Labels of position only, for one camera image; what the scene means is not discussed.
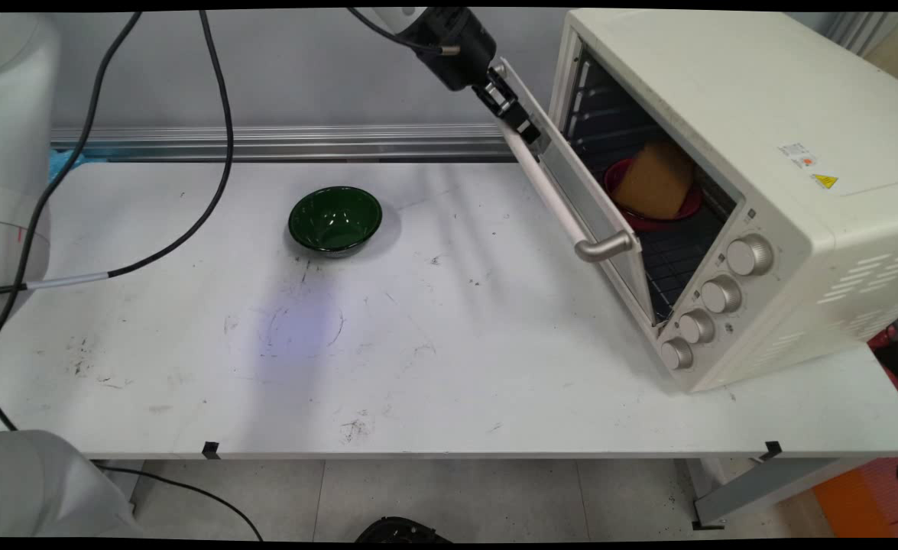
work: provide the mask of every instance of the blue cloth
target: blue cloth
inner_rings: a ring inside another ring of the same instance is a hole
[[[54,177],[58,175],[58,172],[61,171],[61,168],[65,166],[69,157],[72,156],[71,150],[65,150],[62,153],[58,153],[57,150],[50,150],[47,156],[47,183],[51,183],[54,181]],[[85,163],[105,163],[105,159],[86,159],[85,154],[79,154],[78,159],[75,159],[75,164],[72,166],[72,170],[75,170],[77,167],[81,167],[82,164]]]

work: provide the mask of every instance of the oven knob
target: oven knob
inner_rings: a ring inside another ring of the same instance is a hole
[[[771,267],[771,244],[759,235],[734,239],[728,244],[728,265],[738,275],[761,275]]]
[[[741,306],[741,290],[738,283],[727,275],[710,279],[700,286],[704,306],[713,313],[729,313]]]
[[[690,344],[706,344],[714,340],[714,321],[703,309],[694,309],[679,317],[679,333]]]
[[[693,352],[690,351],[689,345],[679,338],[663,342],[659,353],[663,356],[663,362],[669,369],[689,369],[693,366]]]

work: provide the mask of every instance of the sticker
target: sticker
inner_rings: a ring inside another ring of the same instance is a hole
[[[839,179],[837,177],[825,176],[822,174],[813,174],[812,177],[815,178],[816,181],[819,181],[819,183],[822,184],[822,187],[825,187],[826,189],[832,189],[832,184],[836,183],[836,180]]]
[[[778,147],[778,150],[800,170],[808,172],[809,177],[812,177],[812,181],[818,183],[819,187],[829,190],[839,181],[839,177],[829,175],[835,170],[827,167],[825,161],[820,160],[801,143],[783,145]]]
[[[778,150],[781,150],[781,154],[788,157],[788,160],[791,160],[796,167],[809,168],[819,164],[819,159],[816,159],[814,154],[809,153],[809,150],[801,143],[778,147]]]

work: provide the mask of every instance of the oven door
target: oven door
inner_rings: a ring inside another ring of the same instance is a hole
[[[497,120],[520,167],[571,237],[578,257],[601,266],[633,316],[651,333],[655,316],[635,232],[507,60],[501,59],[494,70],[507,80],[540,130],[540,137],[528,147],[519,134]]]

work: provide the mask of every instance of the warning label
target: warning label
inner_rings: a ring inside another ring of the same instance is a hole
[[[836,183],[836,180],[839,179],[837,177],[825,176],[822,174],[813,174],[812,177],[815,178],[815,181],[821,183],[822,187],[825,187],[826,189],[832,189],[832,184]]]

